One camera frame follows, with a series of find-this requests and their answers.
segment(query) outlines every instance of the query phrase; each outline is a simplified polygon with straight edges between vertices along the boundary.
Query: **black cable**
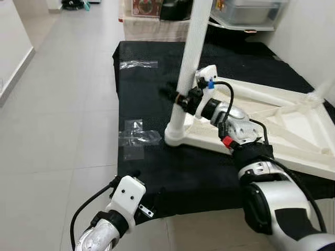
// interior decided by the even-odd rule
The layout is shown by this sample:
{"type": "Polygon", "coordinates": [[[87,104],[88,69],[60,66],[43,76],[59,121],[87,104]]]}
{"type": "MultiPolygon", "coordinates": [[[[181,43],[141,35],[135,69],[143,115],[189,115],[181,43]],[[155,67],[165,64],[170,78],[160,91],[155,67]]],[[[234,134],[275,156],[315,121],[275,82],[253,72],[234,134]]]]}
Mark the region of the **black cable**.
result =
{"type": "Polygon", "coordinates": [[[254,120],[254,119],[249,119],[251,122],[253,122],[253,123],[256,123],[256,124],[259,124],[262,128],[263,128],[263,133],[264,133],[264,143],[266,144],[266,145],[268,145],[269,144],[269,140],[268,140],[268,138],[267,138],[267,129],[266,129],[266,126],[263,124],[263,123],[261,123],[261,122],[259,122],[259,121],[257,121],[257,120],[254,120]]]}
{"type": "Polygon", "coordinates": [[[272,159],[268,156],[262,156],[262,157],[265,160],[270,161],[270,162],[276,164],[277,166],[281,167],[291,177],[291,179],[297,184],[297,186],[301,189],[301,191],[306,196],[307,200],[309,200],[310,203],[312,204],[312,207],[314,208],[315,214],[318,218],[321,231],[326,233],[327,229],[326,229],[325,221],[323,220],[321,211],[320,211],[318,205],[316,204],[315,200],[313,199],[313,196],[310,194],[309,190],[305,187],[305,185],[300,180],[300,178],[298,178],[298,176],[296,176],[290,169],[288,169],[286,166],[284,166],[282,163],[276,161],[275,159],[272,159]]]}
{"type": "Polygon", "coordinates": [[[227,112],[225,113],[225,116],[224,116],[224,119],[222,120],[222,122],[218,123],[219,137],[221,138],[221,140],[223,140],[224,137],[226,136],[226,121],[228,119],[232,104],[234,102],[234,90],[232,89],[230,84],[228,84],[227,82],[224,82],[224,81],[214,82],[214,84],[215,85],[225,85],[230,90],[230,101],[229,101],[229,106],[228,106],[227,112]]]}
{"type": "Polygon", "coordinates": [[[75,250],[75,240],[74,240],[74,223],[75,220],[77,219],[78,215],[80,214],[80,212],[88,205],[90,204],[93,200],[95,200],[97,197],[99,197],[100,195],[102,195],[105,191],[107,191],[109,188],[112,187],[112,182],[109,183],[106,187],[104,187],[103,189],[101,189],[99,192],[97,192],[96,194],[94,194],[92,197],[90,197],[88,200],[86,200],[84,202],[84,204],[82,204],[78,210],[74,213],[73,217],[72,217],[72,221],[70,224],[70,239],[71,239],[71,246],[72,246],[72,250],[75,250]]]}

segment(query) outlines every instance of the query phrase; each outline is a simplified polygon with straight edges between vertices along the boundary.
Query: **white pole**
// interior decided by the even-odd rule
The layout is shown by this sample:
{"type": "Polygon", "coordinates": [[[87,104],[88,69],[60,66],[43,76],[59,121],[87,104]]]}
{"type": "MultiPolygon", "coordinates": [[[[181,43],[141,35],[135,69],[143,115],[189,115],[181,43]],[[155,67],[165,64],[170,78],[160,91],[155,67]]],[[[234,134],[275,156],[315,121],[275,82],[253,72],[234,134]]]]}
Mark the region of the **white pole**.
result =
{"type": "MultiPolygon", "coordinates": [[[[192,88],[195,72],[198,69],[201,52],[203,50],[210,9],[213,0],[194,0],[191,19],[189,22],[183,62],[179,74],[177,91],[187,95],[192,88]]],[[[184,137],[185,112],[174,104],[170,123],[165,129],[165,142],[168,145],[180,145],[184,137]]]]}

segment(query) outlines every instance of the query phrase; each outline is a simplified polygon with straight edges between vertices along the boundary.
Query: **white plastic stand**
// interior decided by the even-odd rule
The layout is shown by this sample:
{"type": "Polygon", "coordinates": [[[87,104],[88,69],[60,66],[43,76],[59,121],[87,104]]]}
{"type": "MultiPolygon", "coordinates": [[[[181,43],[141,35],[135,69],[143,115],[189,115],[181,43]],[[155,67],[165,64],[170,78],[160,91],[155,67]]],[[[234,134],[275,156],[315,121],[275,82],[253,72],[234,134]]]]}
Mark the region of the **white plastic stand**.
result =
{"type": "MultiPolygon", "coordinates": [[[[188,29],[182,67],[179,74],[177,91],[187,95],[194,83],[203,50],[207,23],[209,20],[212,0],[194,0],[191,20],[188,29]]],[[[177,146],[185,138],[184,121],[186,113],[178,105],[173,106],[170,123],[165,129],[165,141],[168,145],[177,146]]]]}
{"type": "MultiPolygon", "coordinates": [[[[194,85],[211,4],[211,0],[194,1],[177,86],[182,95],[187,95],[194,85]]],[[[335,180],[335,126],[322,105],[334,82],[321,85],[311,94],[302,94],[234,79],[219,77],[217,81],[230,83],[236,95],[234,105],[266,125],[276,159],[290,169],[335,180]]],[[[214,98],[228,101],[225,91],[216,88],[214,98]]],[[[220,142],[217,128],[206,119],[187,115],[178,105],[174,105],[165,129],[165,142],[230,154],[220,142]]]]}

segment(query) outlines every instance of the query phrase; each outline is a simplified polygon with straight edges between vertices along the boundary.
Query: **tile floor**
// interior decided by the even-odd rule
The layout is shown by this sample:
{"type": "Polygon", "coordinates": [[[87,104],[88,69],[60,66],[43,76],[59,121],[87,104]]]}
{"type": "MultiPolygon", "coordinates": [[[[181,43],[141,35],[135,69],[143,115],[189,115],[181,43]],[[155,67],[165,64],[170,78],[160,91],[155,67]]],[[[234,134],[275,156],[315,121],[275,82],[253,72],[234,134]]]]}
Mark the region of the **tile floor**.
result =
{"type": "MultiPolygon", "coordinates": [[[[69,224],[117,171],[118,99],[111,55],[124,38],[114,1],[63,11],[0,109],[0,247],[69,251],[69,224]]],[[[108,194],[78,218],[78,237],[108,194]]],[[[142,224],[117,251],[272,250],[241,210],[142,224]]]]}

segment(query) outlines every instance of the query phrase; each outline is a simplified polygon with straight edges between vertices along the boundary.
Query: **storage box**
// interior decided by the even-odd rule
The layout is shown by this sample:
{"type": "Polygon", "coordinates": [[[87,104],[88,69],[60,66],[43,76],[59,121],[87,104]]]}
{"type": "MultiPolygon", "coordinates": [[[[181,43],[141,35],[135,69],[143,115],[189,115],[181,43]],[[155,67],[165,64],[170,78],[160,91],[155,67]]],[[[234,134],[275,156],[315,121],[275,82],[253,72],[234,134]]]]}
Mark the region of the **storage box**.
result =
{"type": "Polygon", "coordinates": [[[132,15],[159,17],[163,0],[132,0],[132,15]]]}
{"type": "Polygon", "coordinates": [[[212,13],[231,25],[272,25],[287,0],[214,0],[212,13]]]}

